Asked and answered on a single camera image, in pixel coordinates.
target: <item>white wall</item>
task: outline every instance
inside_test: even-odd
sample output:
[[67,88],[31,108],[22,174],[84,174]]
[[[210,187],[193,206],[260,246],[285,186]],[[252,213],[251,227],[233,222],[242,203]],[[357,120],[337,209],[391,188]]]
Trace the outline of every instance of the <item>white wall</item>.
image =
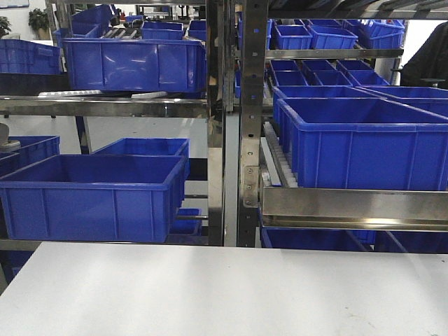
[[405,52],[401,58],[400,65],[403,66],[409,62],[418,49],[425,43],[431,35],[434,28],[444,21],[434,20],[410,20],[407,27]]
[[9,19],[12,33],[20,33],[20,39],[30,41],[36,37],[28,25],[28,13],[35,8],[43,11],[45,7],[45,0],[29,0],[28,8],[0,9],[0,16],[6,16]]

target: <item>metal bracket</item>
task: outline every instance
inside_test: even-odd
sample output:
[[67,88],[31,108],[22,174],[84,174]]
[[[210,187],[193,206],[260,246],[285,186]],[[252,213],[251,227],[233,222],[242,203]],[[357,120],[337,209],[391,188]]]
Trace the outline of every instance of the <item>metal bracket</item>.
[[243,180],[243,205],[246,208],[258,207],[258,166],[246,166]]

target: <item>blue storage crate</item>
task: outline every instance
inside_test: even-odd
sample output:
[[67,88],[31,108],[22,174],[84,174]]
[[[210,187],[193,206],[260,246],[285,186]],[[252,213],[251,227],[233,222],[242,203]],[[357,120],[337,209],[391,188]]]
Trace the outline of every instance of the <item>blue storage crate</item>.
[[448,253],[448,233],[378,231],[374,250],[376,252],[446,254]]
[[0,40],[0,72],[8,74],[58,75],[61,49],[51,45]]
[[273,79],[276,86],[308,85],[301,71],[275,71]]
[[327,19],[313,19],[308,20],[308,25],[316,25],[321,27],[335,27],[340,28],[341,24],[337,20],[327,20]]
[[128,15],[125,17],[126,22],[133,22],[135,20],[143,20],[144,17],[142,15]]
[[312,35],[305,26],[276,25],[274,29],[278,49],[309,49]]
[[347,72],[347,78],[353,86],[389,85],[389,83],[375,71],[352,70]]
[[358,35],[361,29],[361,21],[360,20],[343,20],[342,28],[352,32],[355,35]]
[[351,86],[350,80],[340,71],[315,71],[312,85],[348,85]]
[[271,59],[269,64],[271,71],[299,71],[294,59]]
[[369,38],[359,32],[359,44],[368,49],[397,49],[401,47],[402,39],[403,33]]
[[18,153],[0,152],[0,176],[7,175],[19,168]]
[[181,40],[183,25],[178,22],[153,22],[146,21],[141,26],[143,39]]
[[448,118],[377,98],[277,103],[300,187],[446,188]]
[[334,27],[310,26],[314,49],[352,49],[358,39],[352,32]]
[[235,97],[241,97],[241,71],[235,71]]
[[114,5],[99,5],[71,16],[72,22],[100,23],[109,25],[109,21],[116,15]]
[[368,251],[348,230],[261,228],[262,247],[326,251]]
[[368,37],[403,34],[405,26],[400,20],[362,20],[361,29]]
[[308,59],[302,61],[302,71],[308,80],[313,78],[315,71],[322,70],[335,70],[335,68],[326,59]]
[[206,85],[200,41],[66,38],[64,43],[73,90],[201,92]]
[[[97,23],[84,23],[84,22],[72,22],[71,28],[73,29],[73,37],[76,38],[95,38],[103,36],[107,30],[103,30],[103,27]],[[56,42],[59,47],[62,47],[62,39],[68,34],[68,29],[58,29],[53,33],[56,37]]]
[[352,70],[368,70],[374,71],[369,64],[359,59],[340,59],[336,62],[336,69],[346,74]]
[[[179,209],[178,216],[199,216],[201,209]],[[178,219],[169,229],[170,235],[192,235],[200,236],[202,233],[202,220],[200,219]]]
[[190,26],[188,27],[188,35],[202,41],[207,41],[207,21],[190,21]]
[[371,98],[374,94],[348,86],[277,86],[272,88],[274,120],[281,125],[278,99],[285,98]]
[[183,156],[58,155],[0,178],[11,239],[163,242]]
[[31,165],[58,155],[61,139],[58,136],[10,136],[9,140],[20,141],[20,148],[11,150],[19,154],[18,168]]

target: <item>wall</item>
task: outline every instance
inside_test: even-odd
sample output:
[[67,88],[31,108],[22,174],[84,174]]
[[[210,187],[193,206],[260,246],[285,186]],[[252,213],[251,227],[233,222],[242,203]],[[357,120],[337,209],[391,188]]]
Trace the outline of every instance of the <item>wall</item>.
[[0,9],[0,16],[6,16],[11,22],[13,33],[20,33],[22,40],[36,39],[34,32],[28,25],[28,13],[35,8],[45,9],[45,0],[29,0],[28,8]]

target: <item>metal shelving rack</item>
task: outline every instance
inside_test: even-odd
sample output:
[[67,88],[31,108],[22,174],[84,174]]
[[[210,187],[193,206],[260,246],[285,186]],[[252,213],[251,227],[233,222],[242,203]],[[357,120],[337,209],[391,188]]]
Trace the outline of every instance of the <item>metal shelving rack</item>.
[[275,58],[396,58],[402,50],[266,50],[267,18],[432,19],[448,20],[448,1],[334,0],[318,9],[294,8],[300,1],[245,0],[244,38],[240,57],[241,114],[237,245],[254,246],[256,228],[340,228],[448,231],[448,193],[399,190],[331,190],[271,186],[260,156],[265,60]]

